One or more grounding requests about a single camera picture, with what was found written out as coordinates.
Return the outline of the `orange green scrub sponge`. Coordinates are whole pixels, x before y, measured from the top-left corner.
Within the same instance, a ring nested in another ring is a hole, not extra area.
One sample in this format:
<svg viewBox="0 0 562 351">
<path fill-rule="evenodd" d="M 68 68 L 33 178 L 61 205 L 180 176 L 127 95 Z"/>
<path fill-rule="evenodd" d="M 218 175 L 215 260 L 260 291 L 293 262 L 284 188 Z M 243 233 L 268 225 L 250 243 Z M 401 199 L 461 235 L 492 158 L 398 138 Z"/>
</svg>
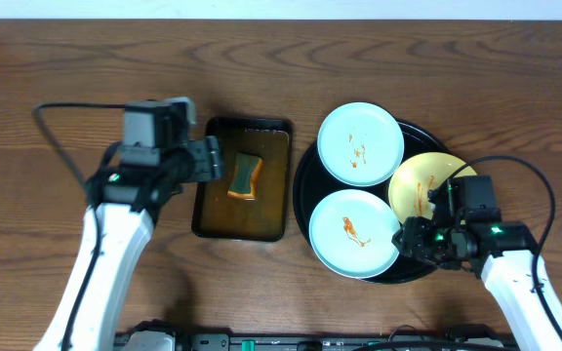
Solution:
<svg viewBox="0 0 562 351">
<path fill-rule="evenodd" d="M 241 200 L 255 200 L 257 183 L 263 166 L 263 159 L 256 155 L 237 153 L 232 181 L 227 196 Z"/>
</svg>

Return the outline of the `yellow plate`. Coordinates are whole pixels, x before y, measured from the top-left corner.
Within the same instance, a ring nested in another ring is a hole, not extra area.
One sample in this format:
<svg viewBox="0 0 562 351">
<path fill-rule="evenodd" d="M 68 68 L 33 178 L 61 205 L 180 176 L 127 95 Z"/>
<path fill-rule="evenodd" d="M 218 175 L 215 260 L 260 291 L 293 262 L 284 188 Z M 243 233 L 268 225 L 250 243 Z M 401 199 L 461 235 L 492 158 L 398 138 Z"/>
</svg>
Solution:
<svg viewBox="0 0 562 351">
<path fill-rule="evenodd" d="M 389 206 L 398 220 L 421 216 L 432 219 L 434 206 L 428 202 L 428 191 L 439 187 L 464 161 L 440 152 L 427 152 L 403 162 L 390 179 Z"/>
</svg>

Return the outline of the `light blue plate bottom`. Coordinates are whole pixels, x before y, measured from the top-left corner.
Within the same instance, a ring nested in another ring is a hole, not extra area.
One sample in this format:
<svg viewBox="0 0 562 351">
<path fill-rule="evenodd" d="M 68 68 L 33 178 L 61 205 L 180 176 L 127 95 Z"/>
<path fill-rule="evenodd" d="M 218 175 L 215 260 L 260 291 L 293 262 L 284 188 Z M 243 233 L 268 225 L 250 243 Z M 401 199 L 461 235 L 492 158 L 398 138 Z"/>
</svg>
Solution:
<svg viewBox="0 0 562 351">
<path fill-rule="evenodd" d="M 368 279 L 389 270 L 399 256 L 392 244 L 400 222 L 381 198 L 364 190 L 345 189 L 326 196 L 308 224 L 309 243 L 330 270 L 353 279 Z"/>
</svg>

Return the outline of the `light blue plate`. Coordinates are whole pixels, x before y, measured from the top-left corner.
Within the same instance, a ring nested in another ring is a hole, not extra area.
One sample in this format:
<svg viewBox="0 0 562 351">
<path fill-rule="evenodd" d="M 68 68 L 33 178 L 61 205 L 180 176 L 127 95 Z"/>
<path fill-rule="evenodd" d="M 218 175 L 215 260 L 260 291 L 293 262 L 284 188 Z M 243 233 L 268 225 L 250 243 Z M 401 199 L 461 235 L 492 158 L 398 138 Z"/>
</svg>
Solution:
<svg viewBox="0 0 562 351">
<path fill-rule="evenodd" d="M 404 155 L 402 130 L 385 109 L 351 102 L 324 119 L 316 139 L 318 156 L 336 180 L 368 187 L 388 180 Z"/>
<path fill-rule="evenodd" d="M 364 190 L 345 189 L 326 196 L 308 224 L 309 243 L 330 270 L 353 279 L 368 279 L 389 270 L 399 256 L 392 244 L 400 222 L 381 198 Z"/>
</svg>

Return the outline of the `light blue plate top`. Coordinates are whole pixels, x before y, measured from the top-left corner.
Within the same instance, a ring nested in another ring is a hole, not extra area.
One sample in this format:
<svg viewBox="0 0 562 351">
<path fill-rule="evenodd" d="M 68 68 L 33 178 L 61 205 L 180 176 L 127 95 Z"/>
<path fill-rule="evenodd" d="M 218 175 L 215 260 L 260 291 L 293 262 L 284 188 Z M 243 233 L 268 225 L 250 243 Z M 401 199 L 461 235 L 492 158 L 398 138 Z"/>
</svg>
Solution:
<svg viewBox="0 0 562 351">
<path fill-rule="evenodd" d="M 388 180 L 404 155 L 402 130 L 385 109 L 351 102 L 324 119 L 316 139 L 318 156 L 336 180 L 368 187 Z"/>
</svg>

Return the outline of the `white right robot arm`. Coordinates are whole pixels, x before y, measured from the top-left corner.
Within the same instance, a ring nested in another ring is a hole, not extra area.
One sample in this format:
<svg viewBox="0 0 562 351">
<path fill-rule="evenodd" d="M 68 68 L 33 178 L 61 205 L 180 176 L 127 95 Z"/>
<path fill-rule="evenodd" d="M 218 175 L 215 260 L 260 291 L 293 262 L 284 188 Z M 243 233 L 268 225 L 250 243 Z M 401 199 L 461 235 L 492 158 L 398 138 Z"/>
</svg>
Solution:
<svg viewBox="0 0 562 351">
<path fill-rule="evenodd" d="M 468 269 L 499 305 L 522 350 L 562 350 L 562 303 L 521 221 L 439 226 L 409 217 L 394 234 L 398 252 L 441 269 Z"/>
</svg>

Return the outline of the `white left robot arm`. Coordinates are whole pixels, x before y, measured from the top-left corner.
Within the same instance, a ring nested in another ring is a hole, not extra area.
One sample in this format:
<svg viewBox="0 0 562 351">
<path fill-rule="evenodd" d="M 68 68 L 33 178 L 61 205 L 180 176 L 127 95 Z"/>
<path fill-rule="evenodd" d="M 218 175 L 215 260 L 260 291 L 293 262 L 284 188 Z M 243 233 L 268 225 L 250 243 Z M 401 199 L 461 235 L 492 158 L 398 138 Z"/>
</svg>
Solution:
<svg viewBox="0 0 562 351">
<path fill-rule="evenodd" d="M 221 148 L 214 136 L 190 140 L 156 165 L 120 160 L 111 166 L 114 156 L 130 148 L 112 143 L 83 184 L 89 206 L 79 252 L 39 350 L 112 349 L 133 273 L 162 207 L 183 183 L 221 176 Z"/>
</svg>

